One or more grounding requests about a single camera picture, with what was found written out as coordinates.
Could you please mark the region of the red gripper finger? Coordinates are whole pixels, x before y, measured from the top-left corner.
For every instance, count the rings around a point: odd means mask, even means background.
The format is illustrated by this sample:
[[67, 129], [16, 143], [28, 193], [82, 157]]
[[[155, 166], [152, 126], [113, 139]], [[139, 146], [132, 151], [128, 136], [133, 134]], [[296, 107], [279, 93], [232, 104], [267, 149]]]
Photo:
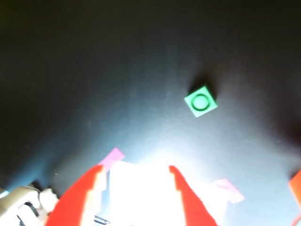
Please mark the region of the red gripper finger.
[[181, 193], [182, 206], [187, 226], [217, 226], [203, 202], [193, 192], [184, 176], [175, 166], [169, 166], [174, 176], [176, 190]]
[[46, 225], [93, 226], [95, 215], [101, 211], [105, 189], [105, 166], [93, 166], [60, 197]]

